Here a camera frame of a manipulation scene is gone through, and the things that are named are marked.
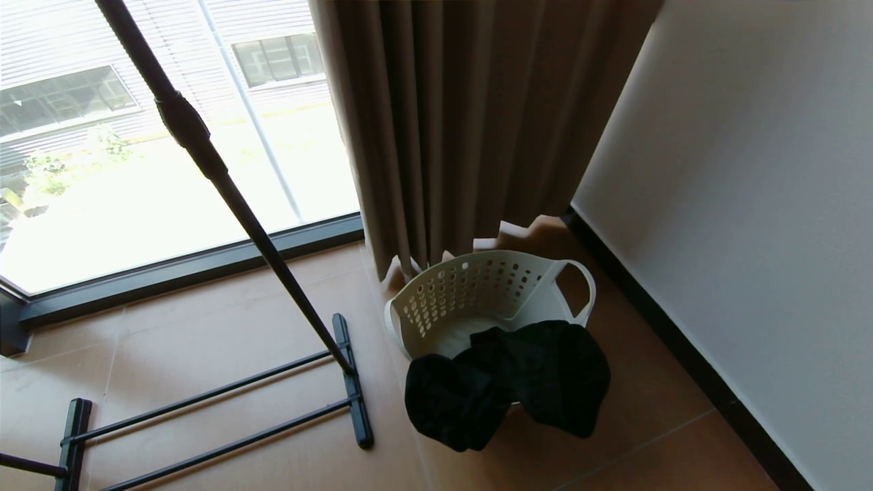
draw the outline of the large glass window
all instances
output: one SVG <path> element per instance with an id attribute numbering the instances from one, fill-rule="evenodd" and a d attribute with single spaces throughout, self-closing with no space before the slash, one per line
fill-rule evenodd
<path id="1" fill-rule="evenodd" d="M 249 87 L 324 72 L 315 34 L 236 43 L 233 51 Z"/>
<path id="2" fill-rule="evenodd" d="M 0 90 L 0 135 L 136 107 L 111 66 Z"/>
<path id="3" fill-rule="evenodd" d="M 125 4 L 268 232 L 358 211 L 306 0 L 205 0 L 254 91 L 200 2 Z M 0 1 L 0 104 L 0 277 L 25 293 L 247 239 L 94 2 Z"/>

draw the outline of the white wall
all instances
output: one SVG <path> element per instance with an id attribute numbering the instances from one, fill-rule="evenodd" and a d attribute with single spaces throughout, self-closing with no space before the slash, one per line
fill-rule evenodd
<path id="1" fill-rule="evenodd" d="M 873 3 L 667 0 L 574 208 L 817 489 L 873 489 Z"/>

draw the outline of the sunlit ground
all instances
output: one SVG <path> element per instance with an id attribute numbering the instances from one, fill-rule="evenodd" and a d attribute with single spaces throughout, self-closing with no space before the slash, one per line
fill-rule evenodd
<path id="1" fill-rule="evenodd" d="M 210 129 L 268 232 L 358 211 L 331 105 L 262 122 L 301 219 L 250 124 Z M 36 293 L 245 239 L 212 184 L 171 138 L 130 148 L 129 162 L 72 185 L 45 213 L 16 220 L 0 253 L 0 274 Z"/>

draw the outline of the clothes rack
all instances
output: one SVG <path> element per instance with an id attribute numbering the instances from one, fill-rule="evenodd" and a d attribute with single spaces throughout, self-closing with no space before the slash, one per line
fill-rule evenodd
<path id="1" fill-rule="evenodd" d="M 81 476 L 82 460 L 85 454 L 85 443 L 89 439 L 94 439 L 110 432 L 116 432 L 152 418 L 158 418 L 172 411 L 201 403 L 226 392 L 254 384 L 288 370 L 303 367 L 329 356 L 333 357 L 342 368 L 347 394 L 342 400 L 286 421 L 281 425 L 276 425 L 244 439 L 229 443 L 228 445 L 220 446 L 171 466 L 110 486 L 105 488 L 104 491 L 120 491 L 140 486 L 141 484 L 166 477 L 183 469 L 200 465 L 207 460 L 215 459 L 226 453 L 236 451 L 262 439 L 270 438 L 295 426 L 303 425 L 316 418 L 345 408 L 350 410 L 354 435 L 358 446 L 363 449 L 370 448 L 373 445 L 373 430 L 370 427 L 367 408 L 364 405 L 361 380 L 354 362 L 346 318 L 342 314 L 333 315 L 333 333 L 336 336 L 336 340 L 334 340 L 315 312 L 312 303 L 306 298 L 306 294 L 300 288 L 300 284 L 294 279 L 291 270 L 288 269 L 288 265 L 282 260 L 281 255 L 279 255 L 276 247 L 270 240 L 270 236 L 267 235 L 251 211 L 251 208 L 243 199 L 239 189 L 230 179 L 227 166 L 224 165 L 222 157 L 210 141 L 209 129 L 203 123 L 200 114 L 175 90 L 167 74 L 158 63 L 155 54 L 142 36 L 136 22 L 131 17 L 123 0 L 95 0 L 95 2 L 100 11 L 103 12 L 103 16 L 110 27 L 112 27 L 115 36 L 121 42 L 127 55 L 134 62 L 140 75 L 146 81 L 148 88 L 155 97 L 158 113 L 161 115 L 167 130 L 176 142 L 188 151 L 191 159 L 200 168 L 203 175 L 213 183 L 224 202 L 239 221 L 239 224 L 243 226 L 251 241 L 261 252 L 261 255 L 264 256 L 267 265 L 276 274 L 278 280 L 297 303 L 309 323 L 312 324 L 313 329 L 325 344 L 327 350 L 244 378 L 233 384 L 227 384 L 192 398 L 187 398 L 90 431 L 88 430 L 88 420 L 93 403 L 83 398 L 76 398 L 70 402 L 67 412 L 64 437 L 60 441 L 60 462 L 57 466 L 4 453 L 0 453 L 0 466 L 14 467 L 37 474 L 50 475 L 56 479 L 56 491 L 75 491 L 79 489 L 79 477 Z"/>

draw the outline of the black cloth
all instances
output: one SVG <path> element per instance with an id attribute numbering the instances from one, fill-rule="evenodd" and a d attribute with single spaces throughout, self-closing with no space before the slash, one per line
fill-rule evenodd
<path id="1" fill-rule="evenodd" d="M 591 436 L 609 388 L 609 366 L 593 337 L 564 321 L 470 336 L 453 360 L 427 355 L 406 374 L 406 410 L 421 433 L 462 452 L 481 450 L 511 402 L 531 417 L 581 438 Z"/>

